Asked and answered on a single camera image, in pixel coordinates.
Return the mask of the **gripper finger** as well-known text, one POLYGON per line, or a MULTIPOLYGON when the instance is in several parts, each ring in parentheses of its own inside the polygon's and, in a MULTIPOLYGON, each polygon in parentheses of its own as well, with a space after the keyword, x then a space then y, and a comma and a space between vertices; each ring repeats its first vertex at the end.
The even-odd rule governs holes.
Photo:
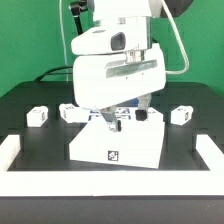
POLYGON ((151 103, 152 96, 146 94, 138 98, 138 109, 135 111, 137 121, 145 121, 148 118, 148 108, 151 103))
POLYGON ((116 107, 111 106, 100 110, 103 118, 108 124, 109 130, 112 132, 120 132, 121 131, 121 121, 117 119, 116 115, 116 107))

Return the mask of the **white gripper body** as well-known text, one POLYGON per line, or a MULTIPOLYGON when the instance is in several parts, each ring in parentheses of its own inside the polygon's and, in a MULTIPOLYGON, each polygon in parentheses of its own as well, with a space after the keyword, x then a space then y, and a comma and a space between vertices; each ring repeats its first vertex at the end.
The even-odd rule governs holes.
POLYGON ((163 89, 166 82, 162 50, 158 44, 145 52, 145 60, 127 63, 126 54, 80 56, 73 67, 76 103, 100 110, 163 89))

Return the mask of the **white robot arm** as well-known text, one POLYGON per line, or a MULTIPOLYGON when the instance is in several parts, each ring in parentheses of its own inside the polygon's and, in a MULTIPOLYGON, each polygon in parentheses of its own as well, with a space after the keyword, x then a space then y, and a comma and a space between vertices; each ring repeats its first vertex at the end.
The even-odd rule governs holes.
POLYGON ((87 0, 87 6, 94 27, 71 43, 75 100, 117 132, 118 104, 137 98, 137 118, 145 120, 151 94, 165 86, 164 56, 151 38, 154 10, 149 0, 87 0))

